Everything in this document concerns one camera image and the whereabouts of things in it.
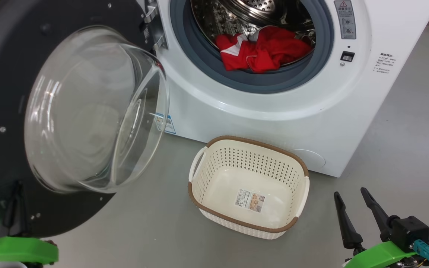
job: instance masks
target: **stainless steel drum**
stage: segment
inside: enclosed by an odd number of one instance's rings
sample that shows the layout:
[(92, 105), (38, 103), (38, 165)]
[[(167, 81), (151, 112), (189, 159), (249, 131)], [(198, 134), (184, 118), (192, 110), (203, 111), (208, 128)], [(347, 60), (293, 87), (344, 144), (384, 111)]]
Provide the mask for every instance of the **stainless steel drum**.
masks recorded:
[(216, 48), (220, 34), (249, 36), (267, 25), (289, 29), (315, 48), (314, 24), (299, 0), (191, 0), (191, 6), (201, 33)]

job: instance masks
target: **basket handle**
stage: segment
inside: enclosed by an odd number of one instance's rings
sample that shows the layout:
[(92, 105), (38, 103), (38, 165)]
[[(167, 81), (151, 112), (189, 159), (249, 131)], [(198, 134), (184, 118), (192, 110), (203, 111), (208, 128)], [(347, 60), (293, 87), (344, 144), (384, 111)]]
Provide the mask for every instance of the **basket handle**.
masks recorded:
[(196, 156), (193, 159), (193, 163), (191, 164), (190, 173), (188, 175), (188, 181), (191, 182), (196, 175), (198, 175), (198, 171), (200, 170), (200, 166), (204, 161), (204, 158), (206, 157), (206, 151), (208, 150), (208, 147), (203, 147), (201, 150), (196, 154)]

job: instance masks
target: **laundry basket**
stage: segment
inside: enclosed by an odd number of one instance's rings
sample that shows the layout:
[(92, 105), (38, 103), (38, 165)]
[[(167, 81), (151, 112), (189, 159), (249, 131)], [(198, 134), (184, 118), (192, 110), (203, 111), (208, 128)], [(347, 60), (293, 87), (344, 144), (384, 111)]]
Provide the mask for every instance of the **laundry basket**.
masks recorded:
[(222, 136), (196, 155), (188, 178), (192, 202), (208, 219), (262, 239), (276, 239), (302, 213), (308, 170), (293, 153)]

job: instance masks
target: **red clothing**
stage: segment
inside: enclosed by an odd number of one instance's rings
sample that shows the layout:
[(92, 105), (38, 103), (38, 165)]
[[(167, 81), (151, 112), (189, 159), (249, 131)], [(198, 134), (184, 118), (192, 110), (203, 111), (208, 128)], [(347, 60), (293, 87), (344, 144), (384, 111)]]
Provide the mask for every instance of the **red clothing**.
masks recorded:
[(249, 37), (222, 34), (216, 37), (226, 70), (250, 68), (255, 73), (277, 70), (282, 64), (299, 59), (311, 47), (296, 39), (296, 34), (276, 26), (266, 26)]

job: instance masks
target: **label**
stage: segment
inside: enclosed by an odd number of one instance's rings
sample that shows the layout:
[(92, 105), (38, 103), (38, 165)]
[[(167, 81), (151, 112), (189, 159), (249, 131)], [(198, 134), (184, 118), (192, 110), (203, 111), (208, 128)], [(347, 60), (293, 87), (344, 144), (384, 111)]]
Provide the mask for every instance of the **label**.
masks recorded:
[(354, 9), (351, 1), (334, 1), (339, 17), (340, 35), (342, 39), (356, 39)]
[(389, 74), (390, 70), (395, 66), (396, 61), (397, 60), (392, 54), (380, 53), (372, 71), (376, 73)]
[(148, 27), (146, 27), (145, 30), (143, 30), (143, 35), (145, 36), (145, 40), (147, 40), (148, 36), (150, 35), (150, 33), (148, 32)]
[(240, 189), (236, 196), (235, 206), (243, 207), (255, 212), (261, 212), (265, 197), (260, 194)]
[[(163, 114), (160, 114), (158, 112), (155, 114), (155, 123), (158, 130), (161, 131), (163, 126)], [(175, 131), (175, 126), (173, 125), (171, 115), (168, 115), (168, 118), (166, 120), (165, 132), (170, 134), (177, 134), (177, 131)]]

